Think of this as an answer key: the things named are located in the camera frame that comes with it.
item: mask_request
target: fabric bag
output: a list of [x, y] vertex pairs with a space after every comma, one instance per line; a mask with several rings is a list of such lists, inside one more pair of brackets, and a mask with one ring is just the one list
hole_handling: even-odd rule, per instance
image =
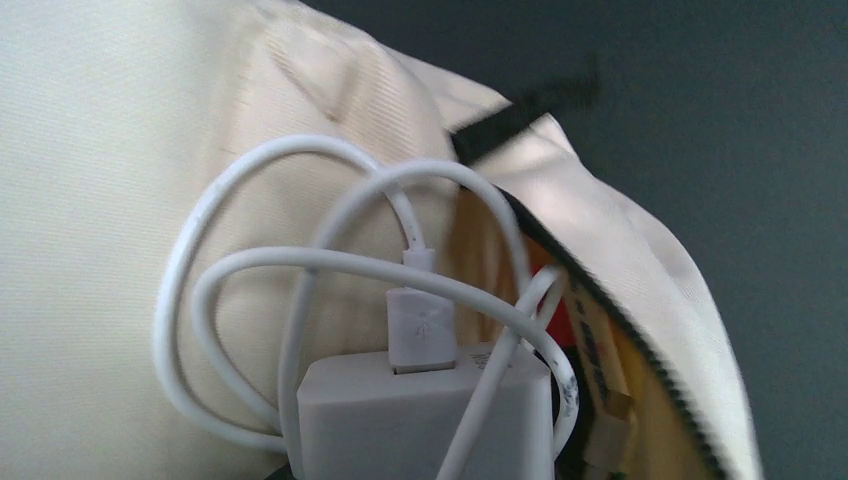
[[[457, 160], [451, 133], [507, 101], [296, 2], [66, 7], [73, 15], [13, 2], [0, 18], [0, 477], [263, 478], [285, 459], [234, 447], [183, 419], [150, 362], [158, 282], [198, 195], [241, 153], [292, 133], [340, 136], [388, 164]], [[674, 236], [592, 177], [550, 116], [475, 167], [509, 194], [539, 261], [568, 269], [572, 327], [585, 317], [601, 331], [594, 341], [617, 353], [613, 373], [606, 364], [602, 373], [626, 386], [622, 418], [637, 425], [616, 459], [622, 473], [760, 478], [726, 332]], [[315, 155], [269, 168], [228, 202], [191, 279], [236, 250], [305, 244], [360, 178]], [[477, 211], [443, 183], [410, 196], [431, 243], [446, 251], [457, 219]], [[444, 268], [469, 282], [501, 278], [497, 236], [482, 238], [491, 238], [493, 253], [478, 259], [479, 269], [469, 273], [450, 258]], [[375, 207], [338, 248], [394, 258], [403, 242], [388, 206]], [[240, 275], [217, 306], [224, 346], [267, 398], [276, 395], [275, 352], [295, 273]], [[508, 296], [509, 286], [496, 283], [480, 286]], [[386, 288], [322, 276], [304, 365], [384, 350]], [[178, 351], [192, 391], [222, 417], [261, 428], [205, 363], [184, 317]], [[463, 340], [491, 338], [486, 325], [466, 312]]]

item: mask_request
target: zipper teeth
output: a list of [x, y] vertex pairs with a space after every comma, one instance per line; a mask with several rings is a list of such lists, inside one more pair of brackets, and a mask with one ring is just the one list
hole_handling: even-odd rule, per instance
[[521, 231], [544, 248], [568, 270], [570, 275], [580, 281], [586, 291], [606, 310], [610, 318], [616, 322], [636, 346], [636, 349], [645, 357], [648, 365], [656, 373], [672, 403], [682, 416], [683, 422], [695, 440], [701, 458], [713, 476], [718, 479], [730, 478], [727, 462], [718, 456], [714, 447], [716, 442], [705, 427], [705, 422], [700, 418], [702, 416], [691, 407], [691, 402], [686, 399], [686, 394], [680, 388], [680, 382], [676, 379], [676, 372], [659, 358], [657, 352], [645, 341], [645, 337], [638, 327], [622, 313], [618, 305], [604, 292], [589, 271], [548, 232], [527, 207], [505, 190], [500, 188], [499, 190], [512, 207]]

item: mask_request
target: black zipper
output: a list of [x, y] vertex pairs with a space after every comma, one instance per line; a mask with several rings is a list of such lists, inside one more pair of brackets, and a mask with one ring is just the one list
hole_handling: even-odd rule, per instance
[[[512, 140], [550, 112], [589, 110], [601, 91], [597, 58], [589, 58], [589, 75], [559, 78], [537, 85], [518, 96], [506, 95], [511, 104], [462, 126], [451, 133], [457, 160], [473, 166], [480, 159]], [[627, 335], [645, 357], [653, 372], [671, 397], [684, 423], [692, 434], [705, 464], [718, 479], [730, 478], [727, 462], [719, 458], [701, 415], [686, 401], [677, 374], [645, 341], [639, 327], [623, 314], [621, 308], [604, 292], [591, 273], [580, 264], [518, 199], [501, 189], [518, 219], [521, 231], [557, 262], [562, 264], [586, 288], [592, 298], [606, 310], [610, 318]]]
[[598, 282], [587, 271], [583, 265], [563, 247], [553, 235], [542, 225], [541, 222], [527, 209], [518, 199], [509, 192], [500, 189], [501, 193], [509, 202], [522, 233], [536, 242], [540, 247], [551, 255], [554, 260], [568, 270], [568, 273], [577, 279], [595, 300], [607, 312], [616, 325], [627, 335], [636, 349], [641, 353], [657, 375], [660, 383], [671, 397], [671, 401], [683, 418], [684, 423], [692, 434], [701, 458], [704, 460], [710, 472], [718, 479], [730, 478], [726, 462], [722, 461], [714, 448], [716, 442], [704, 425], [701, 416], [686, 401], [680, 382], [672, 368], [663, 362], [656, 351], [645, 341], [639, 328], [627, 318], [621, 308], [604, 292]]

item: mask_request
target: dark gray background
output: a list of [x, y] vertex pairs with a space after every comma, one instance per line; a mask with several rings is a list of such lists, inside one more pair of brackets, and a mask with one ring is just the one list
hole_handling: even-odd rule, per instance
[[848, 478], [848, 2], [313, 0], [502, 92], [580, 72], [583, 162], [680, 238], [748, 387], [768, 478]]

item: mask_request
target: wall charger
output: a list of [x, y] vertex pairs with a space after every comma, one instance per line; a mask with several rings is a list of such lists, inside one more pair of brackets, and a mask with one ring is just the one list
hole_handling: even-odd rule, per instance
[[[491, 351], [460, 347], [454, 368], [406, 374], [388, 352], [310, 365], [297, 392], [305, 478], [435, 478]], [[516, 350], [463, 480], [554, 478], [550, 374]]]

